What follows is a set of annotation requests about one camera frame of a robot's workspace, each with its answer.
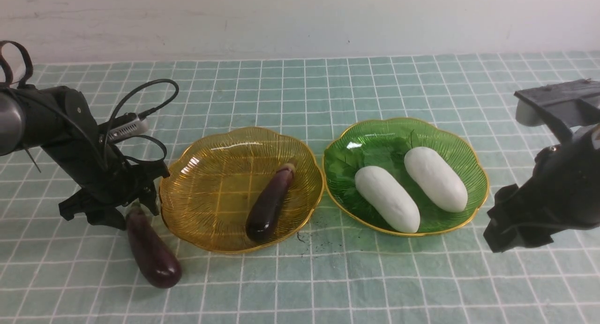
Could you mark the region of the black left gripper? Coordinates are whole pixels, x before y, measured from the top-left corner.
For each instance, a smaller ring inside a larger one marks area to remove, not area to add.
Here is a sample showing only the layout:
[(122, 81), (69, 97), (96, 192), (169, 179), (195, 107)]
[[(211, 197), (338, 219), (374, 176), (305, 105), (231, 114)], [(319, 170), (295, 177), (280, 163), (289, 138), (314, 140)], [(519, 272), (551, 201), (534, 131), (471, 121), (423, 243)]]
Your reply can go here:
[(117, 207), (138, 199), (158, 216), (155, 181), (170, 174), (164, 159), (142, 161), (121, 153), (108, 142), (108, 132), (99, 142), (99, 125), (80, 91), (19, 87), (19, 149), (41, 147), (81, 187), (59, 203), (60, 215), (70, 221), (83, 213), (90, 225), (125, 231), (126, 218)]

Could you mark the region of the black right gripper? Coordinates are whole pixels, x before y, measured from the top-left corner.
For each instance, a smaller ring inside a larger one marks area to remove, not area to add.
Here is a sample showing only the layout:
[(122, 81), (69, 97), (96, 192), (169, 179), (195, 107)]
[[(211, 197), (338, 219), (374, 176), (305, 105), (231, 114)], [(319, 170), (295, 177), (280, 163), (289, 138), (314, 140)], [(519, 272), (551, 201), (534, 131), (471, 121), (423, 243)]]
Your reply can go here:
[(493, 253), (553, 243), (564, 230), (599, 226), (599, 126), (580, 128), (568, 141), (535, 158), (523, 185), (499, 189), (484, 239)]

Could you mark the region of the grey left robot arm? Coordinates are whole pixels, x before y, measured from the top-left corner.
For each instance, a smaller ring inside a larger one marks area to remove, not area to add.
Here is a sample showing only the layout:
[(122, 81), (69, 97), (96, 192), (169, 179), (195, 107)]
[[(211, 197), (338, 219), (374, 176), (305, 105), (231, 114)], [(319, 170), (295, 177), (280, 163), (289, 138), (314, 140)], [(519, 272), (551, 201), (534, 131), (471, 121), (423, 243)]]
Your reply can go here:
[(64, 85), (4, 87), (0, 106), (1, 155), (41, 147), (79, 185), (59, 204), (63, 219), (83, 213), (90, 225), (126, 230), (119, 206), (138, 201), (159, 214), (155, 181), (170, 175), (165, 161), (127, 157), (117, 147), (123, 140), (144, 138), (147, 111), (98, 124), (83, 93)]

